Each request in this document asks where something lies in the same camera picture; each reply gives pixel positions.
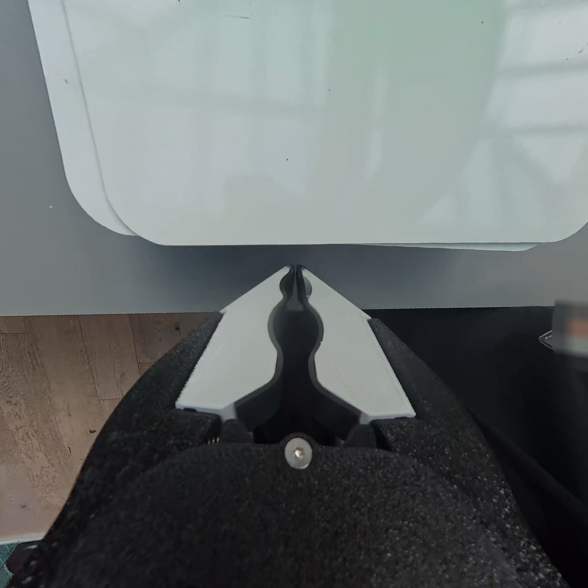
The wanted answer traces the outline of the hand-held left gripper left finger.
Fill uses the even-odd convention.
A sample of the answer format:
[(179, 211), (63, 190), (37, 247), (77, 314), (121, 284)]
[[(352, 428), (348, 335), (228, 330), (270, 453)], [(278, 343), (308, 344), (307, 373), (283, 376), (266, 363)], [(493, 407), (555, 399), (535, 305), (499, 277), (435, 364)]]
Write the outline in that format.
[(282, 399), (283, 352), (275, 314), (292, 291), (286, 266), (221, 310), (221, 319), (197, 360), (176, 408), (227, 421), (269, 421)]

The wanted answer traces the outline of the white rounded board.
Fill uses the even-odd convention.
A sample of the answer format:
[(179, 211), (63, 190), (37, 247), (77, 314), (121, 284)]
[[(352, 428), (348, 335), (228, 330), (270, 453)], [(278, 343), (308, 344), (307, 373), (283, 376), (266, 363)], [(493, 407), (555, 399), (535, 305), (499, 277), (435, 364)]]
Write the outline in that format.
[(64, 1), (107, 197), (162, 245), (587, 223), (587, 1)]
[(66, 179), (169, 246), (533, 246), (500, 1), (30, 1)]

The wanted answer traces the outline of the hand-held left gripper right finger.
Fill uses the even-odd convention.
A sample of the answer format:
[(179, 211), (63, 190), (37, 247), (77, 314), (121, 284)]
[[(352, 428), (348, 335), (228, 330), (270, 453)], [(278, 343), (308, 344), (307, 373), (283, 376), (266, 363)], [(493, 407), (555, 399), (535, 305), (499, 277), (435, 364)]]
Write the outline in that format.
[(374, 334), (370, 317), (316, 277), (300, 269), (319, 337), (309, 369), (327, 397), (319, 414), (335, 426), (414, 418), (416, 413)]

